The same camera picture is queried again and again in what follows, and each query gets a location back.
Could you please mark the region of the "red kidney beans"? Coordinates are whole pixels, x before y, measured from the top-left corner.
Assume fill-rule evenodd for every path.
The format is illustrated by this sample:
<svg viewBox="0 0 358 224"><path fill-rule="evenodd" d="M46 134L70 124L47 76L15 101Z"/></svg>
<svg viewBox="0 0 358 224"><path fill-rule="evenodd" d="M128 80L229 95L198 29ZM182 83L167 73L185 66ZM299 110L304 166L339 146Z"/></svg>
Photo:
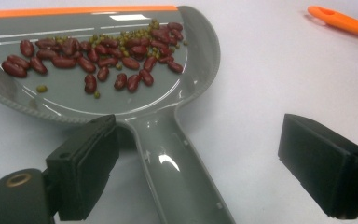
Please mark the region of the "red kidney beans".
<svg viewBox="0 0 358 224"><path fill-rule="evenodd" d="M99 94L98 84L108 79L111 69L116 69L120 73L116 75L114 89L134 92L141 83L154 84L152 70L158 63L181 74L184 67L175 60L174 53L186 44L182 24L153 20L145 28L122 31L117 36L93 35L85 41L70 36L35 42L24 39L20 42L21 53L8 55L2 68L12 77L25 78L29 71L45 75L46 62L61 69L79 66L86 73L84 91L95 96ZM124 68L134 73L128 76L121 72Z"/></svg>

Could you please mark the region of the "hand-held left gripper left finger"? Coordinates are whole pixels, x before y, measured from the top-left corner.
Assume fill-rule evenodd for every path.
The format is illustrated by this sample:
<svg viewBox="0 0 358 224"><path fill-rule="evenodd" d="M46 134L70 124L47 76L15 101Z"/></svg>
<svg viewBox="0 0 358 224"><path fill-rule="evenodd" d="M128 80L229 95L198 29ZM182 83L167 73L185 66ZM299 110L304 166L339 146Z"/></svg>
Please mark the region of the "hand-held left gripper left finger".
<svg viewBox="0 0 358 224"><path fill-rule="evenodd" d="M46 158L61 196L60 220L84 220L99 201L119 157L116 128L113 115L93 119Z"/></svg>

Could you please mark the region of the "orange handled grey brush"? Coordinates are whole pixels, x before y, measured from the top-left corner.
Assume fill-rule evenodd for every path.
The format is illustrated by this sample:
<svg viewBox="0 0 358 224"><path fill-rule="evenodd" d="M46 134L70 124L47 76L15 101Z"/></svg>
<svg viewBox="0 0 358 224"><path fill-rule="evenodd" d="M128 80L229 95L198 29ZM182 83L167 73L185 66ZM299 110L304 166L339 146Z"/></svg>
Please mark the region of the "orange handled grey brush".
<svg viewBox="0 0 358 224"><path fill-rule="evenodd" d="M328 25L358 35L358 20L350 16L319 6L310 6L307 11L311 16L324 21Z"/></svg>

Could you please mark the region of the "white table board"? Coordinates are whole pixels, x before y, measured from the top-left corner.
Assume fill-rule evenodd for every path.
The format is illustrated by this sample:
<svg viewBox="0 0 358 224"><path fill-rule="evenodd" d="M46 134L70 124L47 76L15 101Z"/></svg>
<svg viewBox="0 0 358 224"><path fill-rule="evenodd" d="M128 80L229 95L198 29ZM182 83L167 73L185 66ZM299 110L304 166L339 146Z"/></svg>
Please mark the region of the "white table board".
<svg viewBox="0 0 358 224"><path fill-rule="evenodd" d="M358 224L325 215L280 162L283 115L314 119L358 145L358 36L323 26L308 6L358 20L358 0L4 0L0 9L185 5L221 46L213 85L178 113L237 224ZM0 104L0 178L45 158L75 129ZM123 149L103 197L74 224L159 224L140 157Z"/></svg>

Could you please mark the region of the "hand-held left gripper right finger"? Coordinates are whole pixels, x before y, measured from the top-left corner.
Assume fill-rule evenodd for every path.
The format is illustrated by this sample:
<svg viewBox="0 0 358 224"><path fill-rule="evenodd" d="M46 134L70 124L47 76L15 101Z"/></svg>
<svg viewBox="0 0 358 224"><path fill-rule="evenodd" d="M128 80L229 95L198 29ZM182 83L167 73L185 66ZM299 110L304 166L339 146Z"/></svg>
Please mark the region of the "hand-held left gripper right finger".
<svg viewBox="0 0 358 224"><path fill-rule="evenodd" d="M286 114L278 156L325 214L358 218L358 145L315 120Z"/></svg>

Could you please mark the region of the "grey dustpan with orange lip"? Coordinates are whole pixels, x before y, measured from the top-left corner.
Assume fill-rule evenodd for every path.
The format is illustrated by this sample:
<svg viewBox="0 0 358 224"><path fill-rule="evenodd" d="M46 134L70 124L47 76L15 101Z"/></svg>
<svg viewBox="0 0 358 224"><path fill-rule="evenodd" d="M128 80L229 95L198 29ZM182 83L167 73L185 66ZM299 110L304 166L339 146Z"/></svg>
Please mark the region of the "grey dustpan with orange lip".
<svg viewBox="0 0 358 224"><path fill-rule="evenodd" d="M167 66L158 65L152 72L154 84L141 85L135 92L116 91L107 82L100 87L102 99L97 100L83 91L79 68L60 69L49 64L45 77L32 72L26 78L16 78L1 66L9 53L19 52L24 38L71 35L87 39L99 32L115 35L141 28L151 19L183 24L189 44L177 50L175 59L184 71L175 74ZM176 118L180 106L208 89L219 63L217 35L193 7L106 7L100 12L9 17L0 14L0 103L36 118L80 127L99 117L115 116L118 146L125 141L122 132L130 132L162 224L234 222Z"/></svg>

